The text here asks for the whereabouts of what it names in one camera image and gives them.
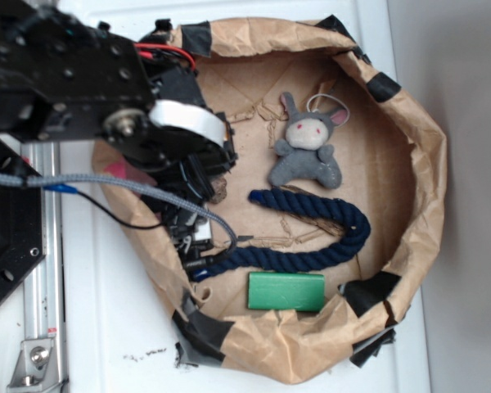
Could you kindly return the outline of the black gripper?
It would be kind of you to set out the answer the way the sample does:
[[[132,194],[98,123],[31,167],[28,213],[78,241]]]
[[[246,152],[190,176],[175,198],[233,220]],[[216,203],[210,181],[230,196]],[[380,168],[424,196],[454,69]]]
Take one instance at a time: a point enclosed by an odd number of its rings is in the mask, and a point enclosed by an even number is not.
[[[204,271],[228,259],[237,244],[229,224],[207,210],[215,183],[236,164],[233,131],[222,112],[151,112],[149,118],[159,132],[159,157],[145,171],[176,197],[153,210],[161,213],[183,268]]]

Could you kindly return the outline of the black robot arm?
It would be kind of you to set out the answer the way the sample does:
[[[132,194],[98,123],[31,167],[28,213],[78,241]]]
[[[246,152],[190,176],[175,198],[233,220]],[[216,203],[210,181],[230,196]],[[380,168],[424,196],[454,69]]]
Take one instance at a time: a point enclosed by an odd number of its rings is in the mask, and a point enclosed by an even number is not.
[[[233,131],[211,110],[192,56],[89,27],[46,4],[0,1],[0,133],[21,142],[106,142],[155,190],[142,192],[192,272],[227,260],[198,240],[216,215],[212,182],[236,163]]]

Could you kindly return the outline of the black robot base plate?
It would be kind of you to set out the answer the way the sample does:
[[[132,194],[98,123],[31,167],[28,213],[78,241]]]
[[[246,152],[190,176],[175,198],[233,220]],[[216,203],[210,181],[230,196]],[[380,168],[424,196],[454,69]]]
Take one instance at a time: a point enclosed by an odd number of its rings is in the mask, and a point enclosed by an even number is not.
[[[43,257],[42,191],[0,185],[0,305]]]

